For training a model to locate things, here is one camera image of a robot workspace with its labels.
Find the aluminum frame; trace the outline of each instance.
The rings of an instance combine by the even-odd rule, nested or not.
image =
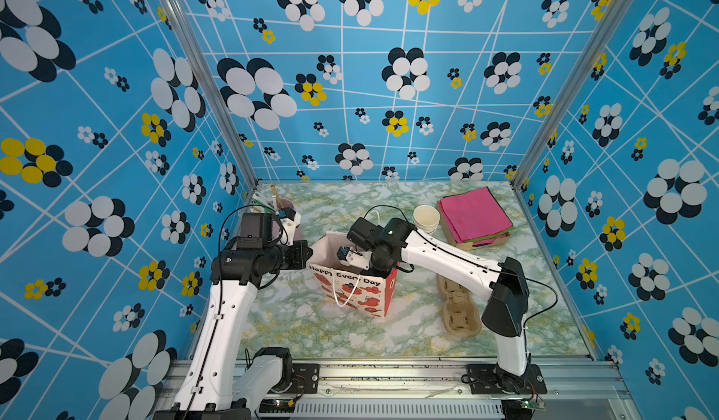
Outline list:
[[[245,177],[245,181],[252,191],[257,187],[255,169],[252,168],[245,149],[239,142],[237,130],[232,123],[232,119],[222,100],[220,91],[217,89],[217,85],[212,78],[212,71],[202,54],[200,43],[197,40],[192,25],[187,16],[185,16],[182,2],[180,0],[160,0],[160,4],[165,9],[165,13],[174,27],[173,31],[180,42],[183,52],[187,56],[197,81],[200,83],[207,104],[210,106],[212,113],[214,113],[215,119],[217,119],[222,137],[232,152],[232,155],[234,155],[237,160],[237,167],[242,173],[242,176]]]
[[[564,114],[569,111],[571,104],[577,98],[577,94],[579,94],[582,85],[587,79],[589,70],[593,67],[597,57],[605,49],[607,43],[609,43],[609,39],[614,35],[619,23],[624,19],[624,15],[629,11],[629,7],[633,2],[634,0],[612,0],[612,4],[602,16],[599,26],[594,29],[579,59],[571,68],[570,78],[562,85],[562,89],[555,97],[556,103],[552,105],[551,112],[544,118],[544,122],[539,126],[537,134],[534,136],[529,149],[527,149],[527,153],[522,157],[522,161],[517,167],[517,174],[512,180],[512,186],[522,184],[527,175],[534,169],[544,151],[544,144],[559,126]]]

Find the cup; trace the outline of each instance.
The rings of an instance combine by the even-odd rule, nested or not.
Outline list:
[[[429,205],[420,205],[414,209],[412,221],[419,229],[431,235],[439,225],[439,211]]]

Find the black motor joint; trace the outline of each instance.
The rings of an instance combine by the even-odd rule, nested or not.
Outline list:
[[[239,281],[260,287],[263,275],[280,270],[299,270],[306,267],[312,249],[306,240],[292,245],[280,243],[283,229],[280,217],[293,219],[295,212],[285,209],[277,214],[246,213],[242,216],[239,236],[230,239],[220,255],[212,261],[210,280],[217,284],[221,279]],[[273,222],[280,225],[280,236],[273,239]]]

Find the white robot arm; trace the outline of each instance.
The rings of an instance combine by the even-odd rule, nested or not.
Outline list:
[[[525,387],[530,361],[524,336],[529,291],[520,263],[512,258],[506,258],[504,263],[480,258],[397,218],[384,228],[359,218],[347,237],[367,251],[357,253],[343,247],[337,254],[343,264],[373,276],[388,275],[400,262],[420,265],[487,301],[482,322],[495,333],[498,384],[511,392]]]
[[[263,275],[303,269],[312,255],[306,240],[292,240],[300,214],[283,209],[280,216],[244,214],[241,235],[213,260],[209,310],[190,370],[172,409],[156,412],[154,420],[250,420],[271,389],[282,392],[290,386],[292,357],[281,347],[257,351],[252,365],[233,383],[242,325],[257,290],[274,281],[261,286]],[[274,240],[273,222],[281,226]]]
[[[260,285],[262,276],[305,268],[312,255],[307,241],[292,242],[299,215],[284,214],[283,231],[275,240],[271,239],[273,216],[245,214],[242,234],[232,238],[213,260],[209,310],[190,370],[172,409],[156,412],[154,420],[250,420],[270,390],[282,392],[290,386],[292,358],[289,349],[280,347],[259,350],[233,385],[242,325],[257,290],[269,285]],[[400,262],[417,264],[488,301],[482,322],[497,340],[496,383],[515,393],[526,386],[531,358],[524,342],[528,290],[517,261],[506,258],[499,263],[465,253],[423,235],[401,219],[391,219],[382,228],[359,218],[347,237],[368,251],[357,253],[343,247],[337,255],[347,265],[361,268],[362,274],[386,278]]]

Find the white cable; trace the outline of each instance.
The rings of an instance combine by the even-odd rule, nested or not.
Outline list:
[[[357,285],[356,285],[356,284],[353,285],[354,287],[352,288],[352,293],[349,295],[349,297],[347,297],[347,299],[346,299],[346,301],[345,301],[345,304],[339,304],[339,300],[337,299],[337,289],[334,288],[334,284],[335,284],[335,283],[334,283],[334,272],[332,272],[332,294],[334,295],[334,302],[335,302],[335,303],[337,304],[337,306],[340,307],[340,308],[346,307],[347,304],[349,303],[349,300],[350,300],[351,298],[353,298],[353,296],[355,295],[355,290],[357,289]]]
[[[380,224],[380,212],[377,209],[373,209],[370,212],[374,212],[377,215],[377,225]]]

